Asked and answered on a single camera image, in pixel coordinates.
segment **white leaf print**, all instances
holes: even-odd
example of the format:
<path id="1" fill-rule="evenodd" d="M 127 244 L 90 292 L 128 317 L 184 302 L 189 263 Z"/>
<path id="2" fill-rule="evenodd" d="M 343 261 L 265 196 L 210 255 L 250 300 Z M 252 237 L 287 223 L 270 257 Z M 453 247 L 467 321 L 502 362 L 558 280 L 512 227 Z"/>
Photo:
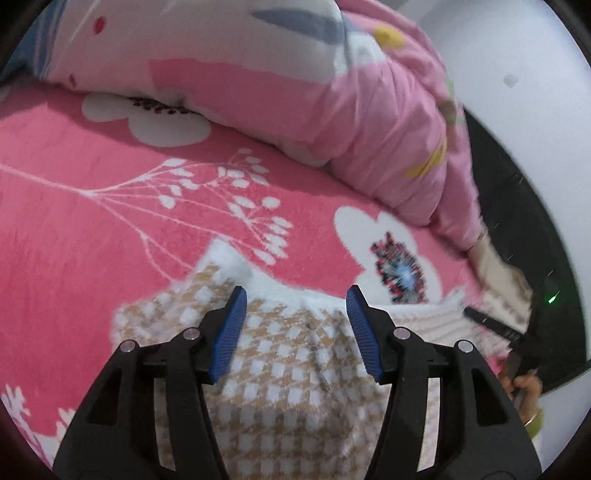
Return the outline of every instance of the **white leaf print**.
<path id="1" fill-rule="evenodd" d="M 233 179 L 241 179 L 244 176 L 244 172 L 242 170 L 228 170 L 228 177 Z"/>
<path id="2" fill-rule="evenodd" d="M 237 195 L 234 195 L 234 201 L 238 205 L 242 205 L 243 207 L 246 207 L 246 208 L 256 208 L 256 205 L 252 201 L 250 201 L 249 199 L 247 199 L 245 197 L 239 197 Z"/>
<path id="3" fill-rule="evenodd" d="M 285 254 L 285 252 L 280 247 L 278 247 L 277 245 L 274 245 L 274 244 L 265 244 L 265 248 L 267 250 L 269 250 L 269 252 L 271 252 L 276 257 L 279 257 L 279 258 L 287 258 L 287 255 Z"/>
<path id="4" fill-rule="evenodd" d="M 170 187 L 170 192 L 172 192 L 173 195 L 175 195 L 177 197 L 183 196 L 183 191 L 181 190 L 181 187 L 179 187 L 178 185 L 169 185 L 169 187 Z"/>
<path id="5" fill-rule="evenodd" d="M 179 182 L 183 187 L 185 187 L 186 189 L 189 190 L 197 190 L 199 188 L 199 185 L 197 185 L 196 183 L 193 183 L 191 180 L 189 179 L 182 179 Z"/>
<path id="6" fill-rule="evenodd" d="M 280 227 L 279 225 L 270 223 L 267 226 L 271 232 L 276 233 L 277 235 L 287 235 L 287 230 L 285 230 L 283 227 Z"/>
<path id="7" fill-rule="evenodd" d="M 236 203 L 228 203 L 228 208 L 239 219 L 242 219 L 242 220 L 246 219 L 246 215 L 244 215 L 244 211 L 240 208 L 239 205 L 236 205 Z"/>
<path id="8" fill-rule="evenodd" d="M 269 210 L 276 209 L 280 204 L 281 202 L 279 199 L 276 199 L 275 197 L 265 197 L 262 200 L 263 207 L 268 208 Z"/>
<path id="9" fill-rule="evenodd" d="M 255 250 L 254 253 L 267 265 L 275 265 L 275 258 L 273 257 L 273 255 L 268 254 L 267 252 L 264 252 L 262 250 Z"/>
<path id="10" fill-rule="evenodd" d="M 288 222 L 287 220 L 281 217 L 273 217 L 271 220 L 273 220 L 273 222 L 275 222 L 279 226 L 282 226 L 283 228 L 293 227 L 293 224 L 291 222 Z"/>
<path id="11" fill-rule="evenodd" d="M 277 245 L 278 247 L 284 247 L 287 245 L 285 239 L 278 235 L 273 235 L 272 233 L 266 233 L 265 238 L 269 241 L 269 243 L 273 245 Z"/>
<path id="12" fill-rule="evenodd" d="M 171 170 L 170 173 L 176 175 L 177 177 L 192 177 L 193 176 L 193 172 L 185 170 L 184 168 L 175 168 L 174 170 Z"/>
<path id="13" fill-rule="evenodd" d="M 187 160 L 185 160 L 184 158 L 169 158 L 168 160 L 165 160 L 162 163 L 163 167 L 178 167 L 184 163 L 186 163 Z"/>
<path id="14" fill-rule="evenodd" d="M 265 185 L 267 187 L 269 186 L 269 182 L 267 181 L 267 179 L 265 177 L 257 175 L 256 173 L 251 173 L 251 178 L 252 178 L 252 181 L 254 181 L 260 185 Z"/>
<path id="15" fill-rule="evenodd" d="M 244 179 L 237 179 L 232 182 L 232 185 L 234 185 L 236 188 L 239 188 L 239 189 L 245 189 L 250 184 L 251 183 L 248 180 L 244 180 Z"/>
<path id="16" fill-rule="evenodd" d="M 253 165 L 252 169 L 258 173 L 269 173 L 269 169 L 263 167 L 262 165 Z"/>
<path id="17" fill-rule="evenodd" d="M 158 200 L 160 200 L 160 203 L 162 203 L 163 207 L 166 207 L 168 209 L 174 208 L 174 206 L 176 205 L 174 199 L 172 197 L 169 197 L 168 195 L 159 195 Z"/>

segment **silver screw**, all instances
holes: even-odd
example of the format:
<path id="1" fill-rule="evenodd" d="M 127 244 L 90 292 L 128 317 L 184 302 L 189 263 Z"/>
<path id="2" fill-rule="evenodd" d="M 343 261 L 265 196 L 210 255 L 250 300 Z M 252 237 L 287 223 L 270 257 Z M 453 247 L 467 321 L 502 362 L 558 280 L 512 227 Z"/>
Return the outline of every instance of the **silver screw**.
<path id="1" fill-rule="evenodd" d="M 129 353 L 135 348 L 135 342 L 133 340 L 124 341 L 119 347 L 122 352 Z"/>
<path id="2" fill-rule="evenodd" d="M 410 338 L 410 331 L 404 327 L 398 327 L 394 330 L 394 336 L 400 340 L 407 340 Z"/>
<path id="3" fill-rule="evenodd" d="M 188 328 L 183 332 L 185 340 L 196 340 L 201 335 L 201 332 L 196 328 Z"/>
<path id="4" fill-rule="evenodd" d="M 457 343 L 457 347 L 464 353 L 470 353 L 474 350 L 474 345 L 472 345 L 472 343 L 468 340 L 460 340 Z"/>

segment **brown and white checkered cloth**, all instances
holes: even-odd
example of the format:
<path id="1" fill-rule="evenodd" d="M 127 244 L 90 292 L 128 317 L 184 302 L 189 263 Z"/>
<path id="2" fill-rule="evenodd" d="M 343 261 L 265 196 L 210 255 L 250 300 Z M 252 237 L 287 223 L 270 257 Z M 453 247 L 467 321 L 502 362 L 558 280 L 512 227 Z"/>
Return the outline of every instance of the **brown and white checkered cloth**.
<path id="1" fill-rule="evenodd" d="M 195 272 L 153 299 L 121 309 L 113 345 L 165 342 L 208 311 L 225 304 L 237 284 L 246 288 L 248 313 L 231 372 L 206 400 L 217 443 L 231 478 L 363 478 L 388 402 L 365 372 L 344 300 L 286 287 L 216 241 Z M 484 355 L 506 343 L 462 316 L 459 302 L 387 306 L 397 325 L 424 340 L 452 345 L 469 339 Z M 174 468 L 167 438 L 164 385 L 155 393 L 160 457 Z M 419 469 L 433 464 L 439 382 L 431 380 Z"/>

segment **yellow spot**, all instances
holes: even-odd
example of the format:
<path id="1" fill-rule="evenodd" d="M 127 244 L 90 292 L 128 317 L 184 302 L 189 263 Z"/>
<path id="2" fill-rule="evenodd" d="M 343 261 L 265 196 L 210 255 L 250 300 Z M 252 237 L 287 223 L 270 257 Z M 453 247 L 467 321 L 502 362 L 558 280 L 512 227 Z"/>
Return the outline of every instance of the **yellow spot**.
<path id="1" fill-rule="evenodd" d="M 382 25 L 374 30 L 375 41 L 382 50 L 387 48 L 403 48 L 406 44 L 404 36 L 394 27 Z"/>
<path id="2" fill-rule="evenodd" d="M 443 137 L 443 139 L 439 142 L 439 145 L 435 149 L 435 151 L 431 154 L 429 159 L 424 165 L 419 167 L 409 168 L 405 176 L 409 179 L 417 179 L 425 175 L 429 170 L 433 167 L 439 165 L 443 159 L 445 158 L 445 154 L 447 153 L 447 137 Z"/>

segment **wrinkled pink fabric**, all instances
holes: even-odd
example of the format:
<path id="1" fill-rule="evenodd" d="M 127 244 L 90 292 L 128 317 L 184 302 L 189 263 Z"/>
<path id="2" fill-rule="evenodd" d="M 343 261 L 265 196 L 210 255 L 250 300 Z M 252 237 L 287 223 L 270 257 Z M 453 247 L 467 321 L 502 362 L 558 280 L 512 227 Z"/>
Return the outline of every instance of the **wrinkled pink fabric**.
<path id="1" fill-rule="evenodd" d="M 477 191 L 439 56 L 388 7 L 337 3 L 68 2 L 47 79 L 183 103 L 303 163 L 330 161 L 353 189 L 469 249 L 480 234 Z M 294 11 L 320 31 L 299 31 Z M 400 45 L 380 48 L 375 30 L 384 27 Z"/>

